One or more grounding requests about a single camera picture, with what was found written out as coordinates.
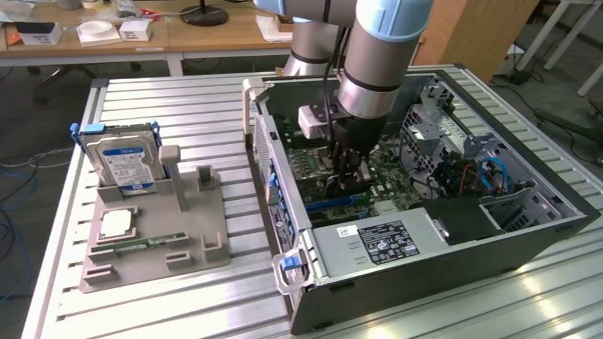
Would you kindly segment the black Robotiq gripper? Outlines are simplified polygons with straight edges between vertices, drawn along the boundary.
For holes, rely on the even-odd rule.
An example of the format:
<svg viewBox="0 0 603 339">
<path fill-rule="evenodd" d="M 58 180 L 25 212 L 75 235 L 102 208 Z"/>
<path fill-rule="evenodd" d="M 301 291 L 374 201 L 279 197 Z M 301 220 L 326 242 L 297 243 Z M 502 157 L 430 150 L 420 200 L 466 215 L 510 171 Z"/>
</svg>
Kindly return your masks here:
<svg viewBox="0 0 603 339">
<path fill-rule="evenodd" d="M 331 119 L 329 122 L 330 151 L 337 157 L 344 150 L 358 151 L 362 156 L 369 155 L 378 144 L 384 129 L 388 124 L 388 117 L 365 119 L 356 116 Z"/>
</svg>

